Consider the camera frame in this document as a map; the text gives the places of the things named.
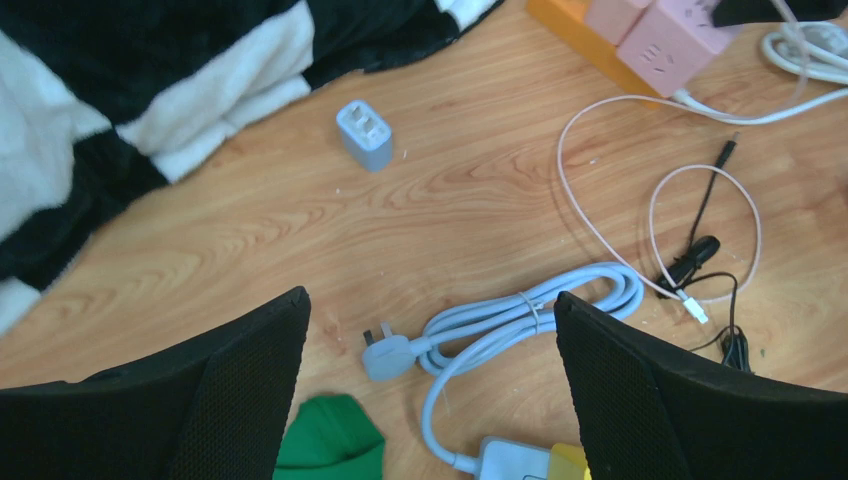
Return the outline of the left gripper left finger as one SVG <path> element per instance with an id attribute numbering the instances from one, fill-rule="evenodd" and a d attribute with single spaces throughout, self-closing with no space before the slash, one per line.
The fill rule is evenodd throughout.
<path id="1" fill-rule="evenodd" d="M 295 287 L 76 383 L 1 393 L 5 479 L 268 479 L 311 312 Z"/>

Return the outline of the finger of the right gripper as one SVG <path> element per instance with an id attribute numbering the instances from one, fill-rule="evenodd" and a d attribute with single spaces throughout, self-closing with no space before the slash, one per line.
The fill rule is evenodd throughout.
<path id="1" fill-rule="evenodd" d="M 847 0 L 786 0 L 785 4 L 800 22 L 836 19 L 847 9 Z M 715 27 L 784 22 L 770 0 L 718 1 L 710 18 Z"/>

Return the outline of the black adapter with thin cable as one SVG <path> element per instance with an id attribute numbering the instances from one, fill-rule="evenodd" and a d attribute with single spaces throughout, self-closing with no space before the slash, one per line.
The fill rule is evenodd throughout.
<path id="1" fill-rule="evenodd" d="M 714 167 L 724 169 L 725 164 L 730 159 L 733 151 L 738 143 L 739 132 L 735 132 L 733 136 L 724 144 L 720 154 L 718 155 Z M 673 263 L 667 267 L 672 280 L 677 285 L 691 285 L 694 282 L 695 274 L 710 260 L 720 249 L 721 242 L 713 235 L 705 235 L 696 239 L 696 233 L 703 219 L 705 210 L 710 200 L 716 179 L 717 172 L 712 172 L 707 183 L 705 194 L 696 213 L 695 219 L 690 228 L 687 237 L 687 246 L 684 253 L 680 257 L 675 257 Z M 657 285 L 661 288 L 671 291 L 670 282 L 660 275 L 656 280 Z"/>

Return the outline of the pink cube socket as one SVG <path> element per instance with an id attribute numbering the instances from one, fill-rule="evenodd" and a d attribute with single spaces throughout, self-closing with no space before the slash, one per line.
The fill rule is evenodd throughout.
<path id="1" fill-rule="evenodd" d="M 616 55 L 662 97 L 669 98 L 720 55 L 743 30 L 716 27 L 708 0 L 653 2 Z"/>

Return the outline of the black tp-link power adapter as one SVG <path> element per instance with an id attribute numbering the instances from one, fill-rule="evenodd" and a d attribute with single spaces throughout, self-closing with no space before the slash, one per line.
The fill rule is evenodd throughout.
<path id="1" fill-rule="evenodd" d="M 718 333 L 708 342 L 697 347 L 689 349 L 689 352 L 698 352 L 706 349 L 709 346 L 719 346 L 722 352 L 721 364 L 741 372 L 753 374 L 750 365 L 750 350 L 749 344 L 744 331 L 735 321 L 736 300 L 739 290 L 739 282 L 737 278 L 729 272 L 714 272 L 705 274 L 699 277 L 691 275 L 683 281 L 682 287 L 686 288 L 692 284 L 708 280 L 715 277 L 727 277 L 732 280 L 732 289 L 729 304 L 729 323 L 723 327 Z"/>

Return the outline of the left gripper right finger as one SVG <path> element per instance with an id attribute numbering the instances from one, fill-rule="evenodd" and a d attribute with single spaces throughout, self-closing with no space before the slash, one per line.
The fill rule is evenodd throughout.
<path id="1" fill-rule="evenodd" d="M 847 397 L 720 365 L 571 293 L 554 305 L 595 479 L 843 479 Z"/>

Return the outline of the yellow cube socket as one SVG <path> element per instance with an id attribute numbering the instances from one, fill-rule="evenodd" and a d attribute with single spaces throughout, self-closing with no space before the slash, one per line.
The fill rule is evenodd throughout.
<path id="1" fill-rule="evenodd" d="M 555 444 L 550 450 L 548 480 L 591 480 L 585 451 L 580 446 Z"/>

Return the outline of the grey blue small charger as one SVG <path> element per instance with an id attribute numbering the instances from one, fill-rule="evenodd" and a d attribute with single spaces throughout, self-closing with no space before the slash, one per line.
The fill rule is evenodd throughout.
<path id="1" fill-rule="evenodd" d="M 392 160 L 392 129 L 365 101 L 354 100 L 340 109 L 336 125 L 345 149 L 366 171 L 381 171 Z"/>

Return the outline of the pink usb charger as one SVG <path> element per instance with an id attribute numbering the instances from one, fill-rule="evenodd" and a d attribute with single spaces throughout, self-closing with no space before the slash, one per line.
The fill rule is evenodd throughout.
<path id="1" fill-rule="evenodd" d="M 618 46 L 652 3 L 652 0 L 592 0 L 584 23 L 604 40 Z"/>

